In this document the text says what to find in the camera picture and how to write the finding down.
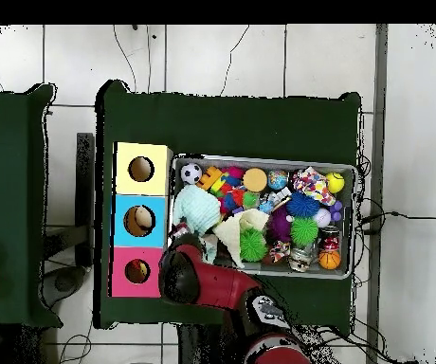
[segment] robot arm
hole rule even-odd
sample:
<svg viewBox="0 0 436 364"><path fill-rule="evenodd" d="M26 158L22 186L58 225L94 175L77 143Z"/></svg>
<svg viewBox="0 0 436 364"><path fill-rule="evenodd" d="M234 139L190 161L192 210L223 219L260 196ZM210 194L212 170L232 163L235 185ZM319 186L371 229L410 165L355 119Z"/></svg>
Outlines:
<svg viewBox="0 0 436 364"><path fill-rule="evenodd" d="M262 286L234 268L203 262L203 247L185 225L162 256L159 290L170 302L219 308L228 313L233 364L311 364L282 309Z"/></svg>

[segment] soccer ball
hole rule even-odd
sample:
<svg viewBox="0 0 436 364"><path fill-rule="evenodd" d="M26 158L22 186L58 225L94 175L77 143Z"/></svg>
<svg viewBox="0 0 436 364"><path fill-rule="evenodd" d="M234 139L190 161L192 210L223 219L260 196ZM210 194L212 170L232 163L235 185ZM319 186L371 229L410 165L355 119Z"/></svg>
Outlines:
<svg viewBox="0 0 436 364"><path fill-rule="evenodd" d="M181 180L187 184L196 184L202 176L201 168L195 163L188 163L181 169Z"/></svg>

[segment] orange ball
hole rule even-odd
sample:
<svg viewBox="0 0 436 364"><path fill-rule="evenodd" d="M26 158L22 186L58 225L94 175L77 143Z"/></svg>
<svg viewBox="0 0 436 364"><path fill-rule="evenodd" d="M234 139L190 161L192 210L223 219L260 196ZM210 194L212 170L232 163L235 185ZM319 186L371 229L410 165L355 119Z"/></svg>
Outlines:
<svg viewBox="0 0 436 364"><path fill-rule="evenodd" d="M325 269L336 269L341 263L341 256L337 251L321 251L319 253L319 264Z"/></svg>

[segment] green mat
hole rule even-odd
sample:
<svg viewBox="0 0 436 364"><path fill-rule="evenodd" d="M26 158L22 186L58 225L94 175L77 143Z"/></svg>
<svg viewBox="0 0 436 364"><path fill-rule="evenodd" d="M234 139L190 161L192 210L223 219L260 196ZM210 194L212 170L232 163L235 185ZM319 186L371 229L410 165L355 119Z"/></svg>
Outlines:
<svg viewBox="0 0 436 364"><path fill-rule="evenodd" d="M44 110L53 86L0 93L0 323L61 326L40 302L45 208Z"/></svg>
<svg viewBox="0 0 436 364"><path fill-rule="evenodd" d="M222 313L211 308L107 297L109 236L102 233L110 233L112 143L164 144L175 154L355 165L360 97L352 93L339 100L210 98L131 94L126 87L109 81L97 95L96 220L102 225L96 225L94 323L102 327L114 321L220 323ZM295 324L335 325L349 333L351 277L343 281L261 280Z"/></svg>

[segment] metal tray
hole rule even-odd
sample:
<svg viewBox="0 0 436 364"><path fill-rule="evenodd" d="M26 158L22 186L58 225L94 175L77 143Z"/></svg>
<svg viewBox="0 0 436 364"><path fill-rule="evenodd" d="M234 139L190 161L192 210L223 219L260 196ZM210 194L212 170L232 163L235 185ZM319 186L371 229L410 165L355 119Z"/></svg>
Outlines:
<svg viewBox="0 0 436 364"><path fill-rule="evenodd" d="M258 159L219 155L175 155L173 157L171 183L173 185L173 195L170 196L169 222L173 221L173 201L175 196L183 189L184 185L179 172L187 163L196 163L203 171L209 166L218 169L236 166L242 169L261 168L265 172L270 170L294 171L296 169L307 169L312 166L318 173L326 174L329 172L341 173L344 177L345 185L343 190L335 194L336 199L343 204L343 218L335 222L334 225L341 230L341 240L339 244L341 253L341 263L337 269L328 270L319 266L318 263L311 264L306 272L298 272L290 268L288 262L277 264L245 263L245 268L240 269L250 275L264 276L288 276L301 278L317 278L330 280L343 280L348 278L353 271L354 256L354 227L355 227L355 193L357 187L357 169L351 165L300 162L291 160L277 159ZM232 260L220 261L219 264L234 266Z"/></svg>

